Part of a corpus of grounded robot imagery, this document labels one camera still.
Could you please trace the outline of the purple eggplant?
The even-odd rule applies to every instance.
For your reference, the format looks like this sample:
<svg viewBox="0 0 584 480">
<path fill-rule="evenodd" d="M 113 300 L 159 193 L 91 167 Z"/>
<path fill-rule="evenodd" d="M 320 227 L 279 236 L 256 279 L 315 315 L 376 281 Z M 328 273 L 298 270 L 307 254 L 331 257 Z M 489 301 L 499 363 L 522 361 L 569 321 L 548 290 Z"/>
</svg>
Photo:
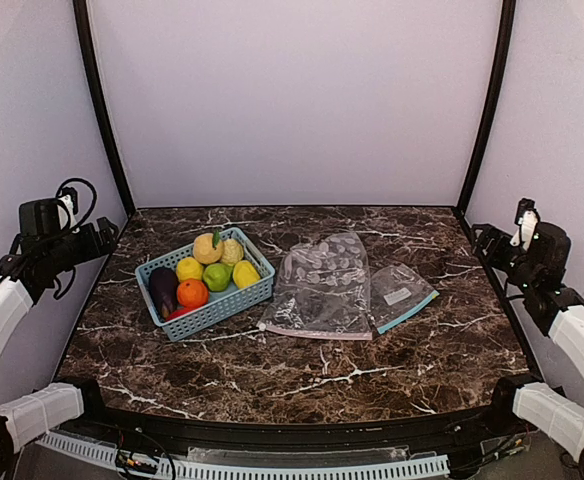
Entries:
<svg viewBox="0 0 584 480">
<path fill-rule="evenodd" d="M 178 308 L 178 286 L 176 273 L 167 267 L 158 267 L 150 274 L 148 283 L 150 296 L 163 319 L 168 319 Z"/>
</svg>

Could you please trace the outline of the large pink zip bag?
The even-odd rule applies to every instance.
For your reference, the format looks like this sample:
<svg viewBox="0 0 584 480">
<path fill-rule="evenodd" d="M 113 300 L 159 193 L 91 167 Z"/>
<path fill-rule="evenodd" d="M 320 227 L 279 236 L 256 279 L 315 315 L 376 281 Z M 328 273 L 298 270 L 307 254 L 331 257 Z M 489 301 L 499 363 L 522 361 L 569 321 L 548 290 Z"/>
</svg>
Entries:
<svg viewBox="0 0 584 480">
<path fill-rule="evenodd" d="M 297 244 L 281 261 L 258 328 L 309 339 L 368 341 L 373 337 L 370 283 L 367 252 L 356 233 Z"/>
</svg>

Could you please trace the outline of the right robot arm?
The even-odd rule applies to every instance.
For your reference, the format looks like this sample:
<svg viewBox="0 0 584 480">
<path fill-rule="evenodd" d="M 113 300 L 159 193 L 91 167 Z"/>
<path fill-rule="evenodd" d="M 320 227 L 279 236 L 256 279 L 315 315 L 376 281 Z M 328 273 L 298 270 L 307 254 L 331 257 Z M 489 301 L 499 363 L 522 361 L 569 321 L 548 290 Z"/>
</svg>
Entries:
<svg viewBox="0 0 584 480">
<path fill-rule="evenodd" d="M 490 224 L 472 227 L 473 247 L 517 287 L 538 330 L 570 359 L 584 380 L 584 299 L 563 283 L 571 241 L 539 222 L 509 235 Z M 504 378 L 493 399 L 494 419 L 522 420 L 559 444 L 584 478 L 584 407 L 533 377 Z"/>
</svg>

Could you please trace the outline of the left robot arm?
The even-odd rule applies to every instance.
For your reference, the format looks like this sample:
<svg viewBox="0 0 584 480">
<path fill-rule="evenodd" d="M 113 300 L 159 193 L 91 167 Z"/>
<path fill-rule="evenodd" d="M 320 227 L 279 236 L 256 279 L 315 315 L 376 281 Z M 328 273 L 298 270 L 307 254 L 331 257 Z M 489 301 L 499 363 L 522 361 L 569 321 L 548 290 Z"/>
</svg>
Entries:
<svg viewBox="0 0 584 480">
<path fill-rule="evenodd" d="M 0 356 L 10 337 L 54 279 L 81 263 L 111 254 L 118 227 L 101 217 L 96 225 L 75 225 L 43 237 L 21 254 L 0 260 Z M 0 477 L 13 457 L 51 429 L 104 410 L 98 383 L 72 379 L 51 383 L 0 405 Z"/>
</svg>

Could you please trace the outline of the small blue zip bag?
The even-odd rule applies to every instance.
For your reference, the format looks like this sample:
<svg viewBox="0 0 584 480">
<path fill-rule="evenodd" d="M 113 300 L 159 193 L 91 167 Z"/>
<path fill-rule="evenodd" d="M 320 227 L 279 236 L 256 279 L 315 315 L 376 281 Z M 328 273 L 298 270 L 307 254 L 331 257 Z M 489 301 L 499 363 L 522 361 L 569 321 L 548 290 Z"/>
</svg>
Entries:
<svg viewBox="0 0 584 480">
<path fill-rule="evenodd" d="M 419 314 L 439 292 L 405 264 L 390 265 L 371 277 L 370 315 L 379 334 Z"/>
</svg>

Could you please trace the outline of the red chili pepper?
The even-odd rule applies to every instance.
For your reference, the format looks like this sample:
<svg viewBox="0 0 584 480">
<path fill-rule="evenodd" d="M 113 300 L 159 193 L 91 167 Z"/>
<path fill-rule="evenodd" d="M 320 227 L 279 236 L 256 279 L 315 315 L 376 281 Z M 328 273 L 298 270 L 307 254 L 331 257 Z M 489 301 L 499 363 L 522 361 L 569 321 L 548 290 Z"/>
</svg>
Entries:
<svg viewBox="0 0 584 480">
<path fill-rule="evenodd" d="M 166 320 L 167 320 L 167 321 L 172 321 L 172 320 L 178 319 L 178 318 L 180 318 L 180 317 L 182 317 L 182 316 L 184 316 L 184 315 L 187 315 L 187 314 L 189 314 L 189 313 L 191 313 L 191 312 L 193 312 L 193 311 L 194 311 L 194 308 L 192 308 L 192 307 L 183 307 L 183 308 L 179 308 L 179 309 L 175 310 L 174 312 L 172 312 L 172 313 L 171 313 L 171 314 L 170 314 L 170 315 L 169 315 L 169 316 L 166 318 Z"/>
</svg>

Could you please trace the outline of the yellow lemon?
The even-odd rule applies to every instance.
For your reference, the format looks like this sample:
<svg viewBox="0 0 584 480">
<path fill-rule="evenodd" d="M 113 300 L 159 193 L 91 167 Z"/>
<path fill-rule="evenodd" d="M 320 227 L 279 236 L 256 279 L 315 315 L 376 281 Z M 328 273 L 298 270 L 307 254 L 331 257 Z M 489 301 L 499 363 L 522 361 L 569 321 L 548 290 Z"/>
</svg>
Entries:
<svg viewBox="0 0 584 480">
<path fill-rule="evenodd" d="M 188 256 L 181 259 L 175 269 L 178 281 L 180 283 L 186 280 L 202 280 L 204 266 L 199 263 L 194 257 Z"/>
</svg>

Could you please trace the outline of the orange tangerine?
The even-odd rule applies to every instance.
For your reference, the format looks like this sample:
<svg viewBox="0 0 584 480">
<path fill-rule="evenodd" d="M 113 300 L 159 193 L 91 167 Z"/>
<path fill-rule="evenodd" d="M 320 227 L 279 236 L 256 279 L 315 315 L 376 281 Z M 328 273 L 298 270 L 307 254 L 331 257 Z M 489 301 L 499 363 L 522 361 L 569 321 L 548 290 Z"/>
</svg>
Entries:
<svg viewBox="0 0 584 480">
<path fill-rule="evenodd" d="M 196 309 L 209 300 L 209 291 L 201 280 L 190 278 L 181 282 L 177 288 L 177 300 L 185 308 Z"/>
</svg>

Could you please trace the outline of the green apple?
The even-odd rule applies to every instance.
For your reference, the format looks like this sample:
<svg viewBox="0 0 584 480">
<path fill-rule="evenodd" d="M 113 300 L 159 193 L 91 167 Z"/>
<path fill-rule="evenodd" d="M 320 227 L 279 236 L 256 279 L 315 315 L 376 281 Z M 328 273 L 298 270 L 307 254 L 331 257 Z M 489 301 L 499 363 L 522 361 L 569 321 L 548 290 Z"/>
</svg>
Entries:
<svg viewBox="0 0 584 480">
<path fill-rule="evenodd" d="M 211 292 L 226 290 L 232 280 L 233 267 L 223 263 L 213 263 L 205 267 L 203 282 Z"/>
</svg>

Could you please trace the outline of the right black frame post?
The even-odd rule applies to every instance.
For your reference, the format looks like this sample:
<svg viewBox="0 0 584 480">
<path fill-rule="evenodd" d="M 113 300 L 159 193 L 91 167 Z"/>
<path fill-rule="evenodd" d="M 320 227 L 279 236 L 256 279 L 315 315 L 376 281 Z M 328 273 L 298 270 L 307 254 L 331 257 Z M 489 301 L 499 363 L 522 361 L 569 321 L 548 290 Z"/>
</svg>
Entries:
<svg viewBox="0 0 584 480">
<path fill-rule="evenodd" d="M 468 168 L 456 204 L 456 209 L 462 216 L 468 211 L 496 116 L 513 33 L 516 4 L 516 0 L 503 0 L 501 2 L 494 55 L 482 114 Z"/>
</svg>

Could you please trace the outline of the black frame post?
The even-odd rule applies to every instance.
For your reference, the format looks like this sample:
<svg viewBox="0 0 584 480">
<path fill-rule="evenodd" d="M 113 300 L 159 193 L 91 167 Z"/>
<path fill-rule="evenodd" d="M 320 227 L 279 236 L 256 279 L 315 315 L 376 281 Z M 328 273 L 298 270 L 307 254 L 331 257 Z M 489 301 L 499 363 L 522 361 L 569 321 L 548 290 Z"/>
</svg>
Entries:
<svg viewBox="0 0 584 480">
<path fill-rule="evenodd" d="M 130 218 L 136 212 L 136 206 L 132 197 L 131 188 L 126 178 L 106 104 L 97 62 L 94 38 L 92 35 L 88 2 L 86 0 L 73 0 L 72 7 L 83 70 L 102 145 L 125 215 L 127 218 Z"/>
<path fill-rule="evenodd" d="M 501 2 L 494 55 L 482 114 L 468 168 L 456 204 L 456 209 L 462 216 L 468 211 L 496 116 L 513 33 L 516 4 L 516 0 L 503 0 Z"/>
</svg>

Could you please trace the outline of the left black frame post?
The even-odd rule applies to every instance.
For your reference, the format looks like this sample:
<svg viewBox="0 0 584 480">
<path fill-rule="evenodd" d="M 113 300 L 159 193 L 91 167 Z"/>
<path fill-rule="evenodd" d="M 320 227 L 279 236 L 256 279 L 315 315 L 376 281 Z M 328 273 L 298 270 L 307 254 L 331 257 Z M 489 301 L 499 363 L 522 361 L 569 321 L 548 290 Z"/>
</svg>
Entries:
<svg viewBox="0 0 584 480">
<path fill-rule="evenodd" d="M 94 38 L 92 35 L 88 2 L 86 0 L 73 0 L 72 7 L 83 70 L 102 145 L 125 215 L 127 218 L 130 218 L 136 212 L 136 206 L 132 197 L 131 188 L 126 178 L 106 104 L 97 62 Z"/>
</svg>

